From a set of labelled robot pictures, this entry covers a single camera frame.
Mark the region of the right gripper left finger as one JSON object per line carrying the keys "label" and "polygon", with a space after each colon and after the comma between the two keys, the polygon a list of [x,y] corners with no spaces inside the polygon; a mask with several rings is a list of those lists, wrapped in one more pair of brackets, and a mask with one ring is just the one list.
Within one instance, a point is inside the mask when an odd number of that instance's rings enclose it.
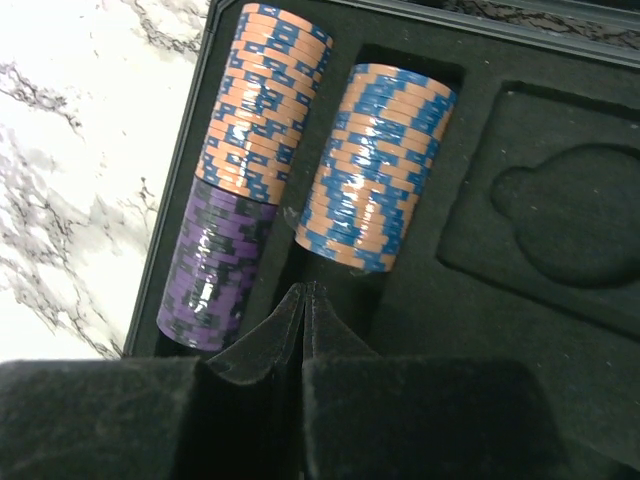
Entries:
{"label": "right gripper left finger", "polygon": [[203,361],[1,367],[5,479],[295,479],[304,288]]}

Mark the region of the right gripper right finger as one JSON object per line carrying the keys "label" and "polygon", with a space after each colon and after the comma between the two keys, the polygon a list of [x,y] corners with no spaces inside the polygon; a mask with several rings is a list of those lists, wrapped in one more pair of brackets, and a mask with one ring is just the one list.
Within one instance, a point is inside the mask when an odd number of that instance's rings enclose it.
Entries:
{"label": "right gripper right finger", "polygon": [[546,395],[503,359],[383,357],[307,287],[302,362],[309,479],[635,479],[560,434]]}

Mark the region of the purple poker chip stack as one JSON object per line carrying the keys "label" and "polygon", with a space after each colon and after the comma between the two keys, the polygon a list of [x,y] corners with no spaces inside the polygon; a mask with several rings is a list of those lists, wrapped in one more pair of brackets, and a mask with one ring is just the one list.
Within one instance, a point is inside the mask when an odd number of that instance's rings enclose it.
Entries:
{"label": "purple poker chip stack", "polygon": [[166,337],[209,352],[237,340],[276,212],[193,179],[156,320]]}

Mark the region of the blue tan poker chip stack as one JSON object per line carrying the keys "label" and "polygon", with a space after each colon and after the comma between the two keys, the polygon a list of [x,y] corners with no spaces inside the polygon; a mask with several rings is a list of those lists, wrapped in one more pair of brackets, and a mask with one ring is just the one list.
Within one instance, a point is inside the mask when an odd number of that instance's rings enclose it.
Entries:
{"label": "blue tan poker chip stack", "polygon": [[300,214],[295,241],[366,272],[388,272],[439,151],[457,95],[434,78],[355,65]]}

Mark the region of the red tan poker chip stack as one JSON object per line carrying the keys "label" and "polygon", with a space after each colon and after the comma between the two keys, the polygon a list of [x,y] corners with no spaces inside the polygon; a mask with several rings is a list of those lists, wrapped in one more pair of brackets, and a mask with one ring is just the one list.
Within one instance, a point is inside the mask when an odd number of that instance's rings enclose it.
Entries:
{"label": "red tan poker chip stack", "polygon": [[239,15],[196,175],[279,204],[332,37],[287,10],[247,3]]}

